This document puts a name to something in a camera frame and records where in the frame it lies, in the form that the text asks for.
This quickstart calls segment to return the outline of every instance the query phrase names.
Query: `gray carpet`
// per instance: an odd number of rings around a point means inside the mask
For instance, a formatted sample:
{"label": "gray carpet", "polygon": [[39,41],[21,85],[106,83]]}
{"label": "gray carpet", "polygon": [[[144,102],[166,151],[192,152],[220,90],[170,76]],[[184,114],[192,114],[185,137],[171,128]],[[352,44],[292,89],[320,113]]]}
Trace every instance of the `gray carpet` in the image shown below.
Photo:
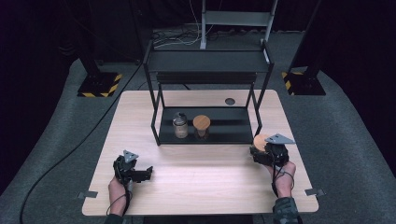
{"label": "gray carpet", "polygon": [[[220,37],[208,41],[207,47],[255,48],[262,35]],[[327,192],[326,196],[318,198],[316,213],[302,214],[304,223],[394,223],[396,180],[344,92],[320,73],[318,78],[327,95],[287,94],[280,74],[287,71],[302,36],[271,34],[269,45],[276,65],[268,89],[278,92],[313,187]],[[186,47],[172,45],[167,48]],[[29,189],[53,164],[79,146],[99,121],[86,141],[37,184],[24,207],[23,222],[103,223],[105,220],[104,217],[83,216],[83,200],[77,196],[90,185],[116,109],[117,103],[112,104],[120,91],[124,87],[127,91],[147,90],[147,84],[144,84],[146,79],[140,68],[126,85],[137,69],[132,63],[106,63],[100,69],[123,74],[116,93],[108,98],[77,97],[86,74],[80,61],[73,63],[64,93],[46,131],[0,197],[0,223],[19,223],[21,205]],[[165,89],[183,90],[184,87],[175,85]],[[265,214],[263,218],[265,223],[272,223],[271,215]],[[141,223],[142,217],[134,217],[133,221]],[[254,222],[263,223],[259,215],[254,216]]]}

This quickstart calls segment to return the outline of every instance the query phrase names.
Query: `metal bracket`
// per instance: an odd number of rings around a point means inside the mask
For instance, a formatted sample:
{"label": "metal bracket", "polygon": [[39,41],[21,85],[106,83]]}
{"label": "metal bracket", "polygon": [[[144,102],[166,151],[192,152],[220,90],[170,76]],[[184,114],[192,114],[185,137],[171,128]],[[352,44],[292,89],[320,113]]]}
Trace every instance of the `metal bracket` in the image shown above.
{"label": "metal bracket", "polygon": [[85,199],[85,198],[96,198],[98,195],[98,192],[96,191],[85,191],[85,192],[80,192],[77,196],[79,199]]}
{"label": "metal bracket", "polygon": [[139,155],[129,152],[127,150],[123,150],[125,162],[130,162],[136,160]]}
{"label": "metal bracket", "polygon": [[272,135],[271,137],[265,138],[265,141],[276,144],[276,145],[283,145],[283,144],[295,144],[295,142],[280,133]]}
{"label": "metal bracket", "polygon": [[317,197],[326,195],[326,192],[323,189],[306,189],[306,196],[315,195]]}

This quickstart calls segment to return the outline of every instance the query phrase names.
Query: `yellow and black hazard tape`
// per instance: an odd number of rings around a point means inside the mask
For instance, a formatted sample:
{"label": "yellow and black hazard tape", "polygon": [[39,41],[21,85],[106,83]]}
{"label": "yellow and black hazard tape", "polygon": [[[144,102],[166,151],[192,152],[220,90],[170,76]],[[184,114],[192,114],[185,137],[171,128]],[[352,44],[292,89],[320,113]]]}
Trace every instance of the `yellow and black hazard tape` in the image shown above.
{"label": "yellow and black hazard tape", "polygon": [[[303,75],[303,73],[293,73],[294,75]],[[289,95],[294,95],[295,90],[293,89],[293,86],[291,85],[290,82],[290,76],[287,72],[282,73],[283,81],[285,82],[286,85],[286,90],[288,90]]]}
{"label": "yellow and black hazard tape", "polygon": [[114,94],[117,87],[119,86],[119,82],[121,80],[122,74],[118,74],[114,79],[113,85],[111,86],[108,92],[79,92],[78,96],[82,97],[109,97]]}

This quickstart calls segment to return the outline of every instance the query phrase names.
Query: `black stand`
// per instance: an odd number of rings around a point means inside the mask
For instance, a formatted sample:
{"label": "black stand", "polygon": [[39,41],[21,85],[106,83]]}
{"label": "black stand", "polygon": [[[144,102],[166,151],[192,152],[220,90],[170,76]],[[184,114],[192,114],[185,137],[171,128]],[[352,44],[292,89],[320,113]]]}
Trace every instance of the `black stand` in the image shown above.
{"label": "black stand", "polygon": [[[286,88],[290,95],[326,95],[320,82],[318,81],[318,72],[320,67],[324,64],[328,54],[331,52],[335,40],[339,36],[338,29],[336,29],[337,20],[327,20],[327,23],[319,24],[321,21],[318,18],[318,11],[321,15],[323,12],[327,12],[330,1],[319,1],[313,16],[308,24],[307,31],[304,38],[297,49],[297,52],[293,58],[290,68],[287,73],[283,73],[283,80],[285,81]],[[313,27],[320,28],[319,34],[314,33]],[[321,35],[323,38],[313,38],[312,36]],[[316,48],[308,48],[307,45],[312,46],[315,43]],[[302,73],[293,73],[291,69],[293,67],[307,66],[306,70]]]}
{"label": "black stand", "polygon": [[107,97],[111,96],[117,88],[120,75],[117,73],[102,73],[99,71],[93,57],[84,44],[81,32],[76,26],[75,19],[65,0],[60,0],[60,9],[63,11],[66,26],[68,28],[70,38],[76,47],[78,57],[81,59],[87,77],[78,89],[78,96],[87,97]]}

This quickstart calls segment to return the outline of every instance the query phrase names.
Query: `sleeve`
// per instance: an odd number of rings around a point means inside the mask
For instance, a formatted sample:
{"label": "sleeve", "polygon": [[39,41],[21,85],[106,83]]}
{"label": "sleeve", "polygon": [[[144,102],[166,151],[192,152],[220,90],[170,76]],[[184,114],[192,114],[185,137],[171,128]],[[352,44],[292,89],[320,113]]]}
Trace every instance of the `sleeve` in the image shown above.
{"label": "sleeve", "polygon": [[110,214],[107,216],[105,224],[122,224],[123,220],[123,217]]}
{"label": "sleeve", "polygon": [[273,209],[274,224],[303,224],[293,198],[279,198]]}

